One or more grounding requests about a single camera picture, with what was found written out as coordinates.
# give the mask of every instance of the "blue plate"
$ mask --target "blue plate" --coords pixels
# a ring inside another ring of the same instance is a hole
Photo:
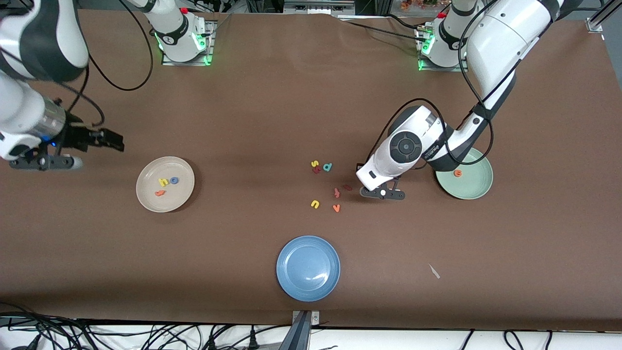
[[[300,301],[318,301],[329,295],[337,286],[340,272],[337,251],[316,236],[291,240],[276,262],[281,288]]]

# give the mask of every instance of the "beige plate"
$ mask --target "beige plate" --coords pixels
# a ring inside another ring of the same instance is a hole
[[[179,182],[171,184],[170,178],[177,177]],[[169,184],[160,186],[159,179],[166,179]],[[152,212],[170,212],[181,207],[194,189],[194,172],[188,164],[178,157],[162,157],[149,163],[136,181],[136,196],[143,207]],[[165,190],[163,196],[156,192]]]

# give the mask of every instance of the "metal post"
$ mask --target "metal post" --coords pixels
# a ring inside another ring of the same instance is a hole
[[[610,18],[620,7],[622,7],[622,0],[609,0],[600,11],[585,20],[587,30],[590,33],[602,32],[603,28],[601,25],[603,22]]]
[[[301,311],[287,332],[279,350],[307,350],[311,337],[311,311]]]

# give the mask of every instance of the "brown tabletop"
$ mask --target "brown tabletop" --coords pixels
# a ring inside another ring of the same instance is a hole
[[[110,78],[140,82],[148,56],[131,17],[80,20]],[[0,167],[0,298],[81,318],[275,324],[314,309],[334,326],[619,330],[622,95],[601,36],[555,23],[518,68],[485,197],[454,199],[426,168],[403,176],[402,202],[363,199],[355,165],[397,107],[426,97],[457,126],[475,103],[459,73],[417,71],[413,45],[330,16],[233,15],[211,67],[156,65],[135,92],[91,70],[86,94],[126,151],[72,151],[76,172]],[[85,102],[74,112],[97,119]],[[168,155],[190,162],[197,185],[155,214],[136,179]],[[314,159],[332,170],[314,174]],[[335,199],[344,184],[355,190]],[[341,259],[337,287],[315,303],[276,278],[300,235]]]

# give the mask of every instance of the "green plate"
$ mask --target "green plate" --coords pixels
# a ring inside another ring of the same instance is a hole
[[[472,148],[464,163],[476,161],[482,156],[477,149]],[[437,171],[436,178],[440,186],[449,194],[460,199],[477,199],[485,195],[493,185],[493,167],[487,158],[472,165],[461,165],[456,168],[462,175],[457,177],[454,171]]]

